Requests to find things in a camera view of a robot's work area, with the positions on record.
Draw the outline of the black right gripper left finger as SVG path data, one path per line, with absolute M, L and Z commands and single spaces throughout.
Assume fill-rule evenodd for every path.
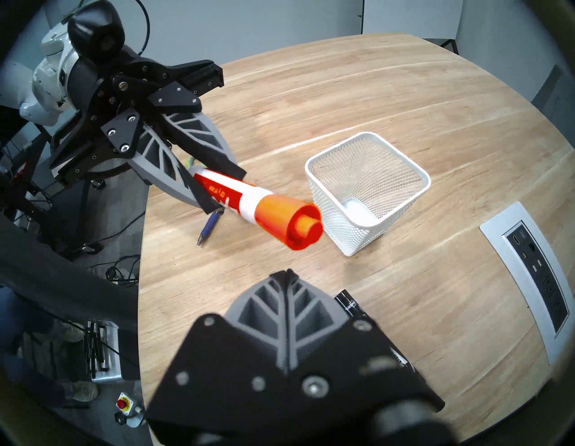
M 275 423 L 288 359 L 289 271 L 191 326 L 147 406 L 154 435 L 256 435 Z

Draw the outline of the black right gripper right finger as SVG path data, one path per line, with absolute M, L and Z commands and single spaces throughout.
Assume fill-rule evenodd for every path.
M 290 347 L 308 398 L 362 415 L 433 415 L 446 402 L 346 290 L 289 269 Z

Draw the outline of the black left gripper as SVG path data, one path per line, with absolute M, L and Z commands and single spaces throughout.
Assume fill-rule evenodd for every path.
M 208 169 L 244 179 L 246 171 L 228 156 L 226 141 L 202 113 L 199 97 L 224 86 L 223 70 L 212 60 L 165 66 L 129 53 L 98 64 L 81 57 L 67 81 L 77 113 L 53 137 L 50 169 L 60 184 L 115 176 L 90 171 L 110 159 L 123 159 L 120 172 L 132 168 L 183 203 L 206 214 L 219 211 L 221 204 L 165 142 Z

